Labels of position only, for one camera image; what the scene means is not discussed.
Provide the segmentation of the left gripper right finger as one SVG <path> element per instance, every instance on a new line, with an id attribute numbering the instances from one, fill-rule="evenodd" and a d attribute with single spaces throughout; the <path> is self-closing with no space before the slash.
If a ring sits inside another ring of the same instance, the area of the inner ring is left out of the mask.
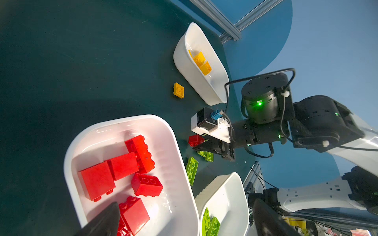
<path id="1" fill-rule="evenodd" d="M 300 236 L 261 199 L 255 200 L 253 215 L 258 236 Z"/>

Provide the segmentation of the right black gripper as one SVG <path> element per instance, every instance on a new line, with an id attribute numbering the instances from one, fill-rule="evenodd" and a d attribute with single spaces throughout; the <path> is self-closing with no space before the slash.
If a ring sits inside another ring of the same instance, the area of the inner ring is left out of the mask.
<path id="1" fill-rule="evenodd" d="M 235 160 L 235 150 L 243 148 L 248 154 L 259 158 L 271 158 L 274 155 L 274 142 L 284 145 L 288 139 L 283 134 L 287 131 L 287 125 L 281 126 L 280 121 L 273 121 L 267 124 L 255 124 L 251 120 L 242 120 L 232 124 L 229 129 L 229 144 L 222 140 L 209 139 L 193 148 L 195 151 L 207 151 L 219 154 L 229 161 Z M 249 150 L 250 146 L 267 144 L 270 150 L 268 156 L 263 156 Z"/>

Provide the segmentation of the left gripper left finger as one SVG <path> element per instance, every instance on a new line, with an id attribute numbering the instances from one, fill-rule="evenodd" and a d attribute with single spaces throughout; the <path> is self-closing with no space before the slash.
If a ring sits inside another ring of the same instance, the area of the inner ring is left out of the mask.
<path id="1" fill-rule="evenodd" d="M 75 236 L 116 236 L 120 218 L 119 205 L 117 202 L 112 202 Z"/>

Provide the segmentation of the green brick low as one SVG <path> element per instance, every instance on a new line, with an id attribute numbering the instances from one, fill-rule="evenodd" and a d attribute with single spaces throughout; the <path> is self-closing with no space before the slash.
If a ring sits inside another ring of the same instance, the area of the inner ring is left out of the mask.
<path id="1" fill-rule="evenodd" d="M 207 152 L 206 151 L 197 151 L 197 153 L 202 156 L 202 157 L 206 157 L 207 156 Z"/>
<path id="2" fill-rule="evenodd" d="M 186 172 L 187 172 L 187 177 L 191 186 L 193 186 L 194 184 L 197 170 L 198 170 L 198 161 L 194 157 L 189 158 L 187 166 L 186 166 Z"/>
<path id="3" fill-rule="evenodd" d="M 213 162 L 214 161 L 214 154 L 211 152 L 206 152 L 206 156 L 204 159 L 208 162 Z"/>

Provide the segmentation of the red small brick low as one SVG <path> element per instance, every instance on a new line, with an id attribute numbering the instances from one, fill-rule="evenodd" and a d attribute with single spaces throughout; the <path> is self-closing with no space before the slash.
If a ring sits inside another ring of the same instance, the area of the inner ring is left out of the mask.
<path id="1" fill-rule="evenodd" d="M 196 147 L 199 144 L 202 144 L 205 142 L 205 139 L 201 135 L 193 135 L 188 138 L 188 144 L 191 147 Z"/>

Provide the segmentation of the green brick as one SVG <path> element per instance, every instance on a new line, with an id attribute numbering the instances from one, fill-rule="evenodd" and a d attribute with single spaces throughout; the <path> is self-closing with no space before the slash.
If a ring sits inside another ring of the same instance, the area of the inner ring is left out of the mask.
<path id="1" fill-rule="evenodd" d="M 206 208 L 204 210 L 204 214 L 203 214 L 203 217 L 202 217 L 201 235 L 206 236 L 207 232 L 209 231 L 209 229 L 211 227 L 212 227 L 212 224 L 211 224 L 211 218 L 210 218 L 210 215 L 209 215 L 209 210 L 208 210 L 208 208 Z"/>
<path id="2" fill-rule="evenodd" d="M 206 236 L 218 236 L 221 223 L 216 217 L 211 220 L 211 227 L 206 233 Z"/>

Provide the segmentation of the yellow upturned small brick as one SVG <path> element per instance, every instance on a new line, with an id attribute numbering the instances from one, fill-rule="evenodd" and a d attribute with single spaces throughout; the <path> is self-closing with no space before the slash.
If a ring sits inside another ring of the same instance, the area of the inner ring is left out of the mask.
<path id="1" fill-rule="evenodd" d="M 178 98 L 184 98 L 185 96 L 185 89 L 183 86 L 181 86 L 178 83 L 175 83 L 173 86 L 173 94 L 177 96 Z"/>

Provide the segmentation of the red square brick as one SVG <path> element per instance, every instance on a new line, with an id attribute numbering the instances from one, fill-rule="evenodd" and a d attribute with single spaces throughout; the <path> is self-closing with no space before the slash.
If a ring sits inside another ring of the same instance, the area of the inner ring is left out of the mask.
<path id="1" fill-rule="evenodd" d="M 131 185 L 136 196 L 159 196 L 163 190 L 158 177 L 136 173 L 131 180 Z"/>

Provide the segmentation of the red long brick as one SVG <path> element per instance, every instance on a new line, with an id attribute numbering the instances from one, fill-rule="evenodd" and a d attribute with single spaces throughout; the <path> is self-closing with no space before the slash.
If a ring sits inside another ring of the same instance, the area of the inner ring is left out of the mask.
<path id="1" fill-rule="evenodd" d="M 145 143 L 145 137 L 138 135 L 125 141 L 129 152 L 136 154 L 136 160 L 140 174 L 147 174 L 155 168 L 155 162 L 152 160 L 152 154 L 148 151 L 148 145 Z"/>

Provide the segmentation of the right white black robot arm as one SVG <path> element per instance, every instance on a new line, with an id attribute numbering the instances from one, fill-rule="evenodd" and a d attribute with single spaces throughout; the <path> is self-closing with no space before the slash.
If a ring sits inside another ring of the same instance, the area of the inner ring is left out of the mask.
<path id="1" fill-rule="evenodd" d="M 232 123 L 226 111 L 205 107 L 191 119 L 196 151 L 235 160 L 235 150 L 291 142 L 294 148 L 339 156 L 354 164 L 347 173 L 322 184 L 264 189 L 250 193 L 248 205 L 264 201 L 280 213 L 316 208 L 354 208 L 378 213 L 378 133 L 345 105 L 324 95 L 293 102 L 286 70 L 243 79 L 241 112 Z"/>

